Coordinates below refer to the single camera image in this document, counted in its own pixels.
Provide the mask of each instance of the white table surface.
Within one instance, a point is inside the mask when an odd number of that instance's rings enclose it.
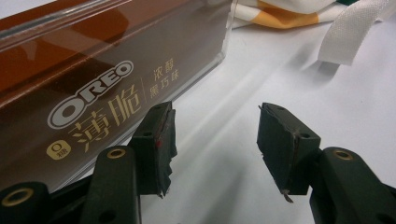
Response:
[[[162,200],[142,196],[143,223],[314,222],[309,196],[287,203],[265,167],[262,102],[286,107],[321,148],[357,152],[396,187],[396,16],[374,25],[352,66],[317,62],[329,27],[233,30],[224,62],[174,102],[172,185]]]

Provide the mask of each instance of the black plastic part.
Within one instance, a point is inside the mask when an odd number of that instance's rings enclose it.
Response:
[[[396,200],[358,154],[329,147],[319,163],[335,204],[335,223],[396,223]]]
[[[50,195],[42,183],[20,183],[4,189],[0,201],[0,223],[37,224],[50,219]]]
[[[138,193],[165,195],[171,183],[170,161],[177,154],[171,102],[150,109],[128,146],[136,155]]]
[[[51,193],[54,212],[49,221],[50,224],[78,223],[91,179],[92,176],[89,175]]]
[[[263,103],[257,144],[281,193],[306,195],[320,137],[284,107]]]
[[[395,198],[395,200],[396,200],[396,188],[389,186],[389,185],[385,185],[385,186],[387,187],[389,192],[393,195],[393,198]]]
[[[337,0],[337,2],[347,5],[347,6],[350,6],[354,3],[356,3],[357,1],[359,1],[359,0]]]
[[[336,219],[336,212],[334,203],[329,197],[322,197],[320,194],[312,191],[311,198],[309,199],[311,205],[312,215],[315,224],[333,224]]]
[[[99,154],[79,223],[140,223],[130,147],[110,147]]]

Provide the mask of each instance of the white ribbon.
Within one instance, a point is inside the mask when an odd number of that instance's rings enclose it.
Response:
[[[351,65],[372,24],[396,10],[396,0],[360,0],[332,23],[320,46],[318,59]]]

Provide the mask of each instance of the orange fabric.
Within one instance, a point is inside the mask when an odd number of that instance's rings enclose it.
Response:
[[[288,29],[297,26],[316,24],[318,23],[318,14],[301,14],[277,7],[264,7],[252,22],[278,29]]]
[[[260,0],[257,0],[257,8],[259,8],[259,9],[265,9],[265,8],[278,8],[278,9],[280,9],[280,7],[276,7],[276,6],[270,5],[268,3],[264,3],[264,2],[262,2]]]

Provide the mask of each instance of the transparent plastic box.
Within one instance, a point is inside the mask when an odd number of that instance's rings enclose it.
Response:
[[[0,20],[0,189],[76,179],[225,56],[233,0],[60,0]]]

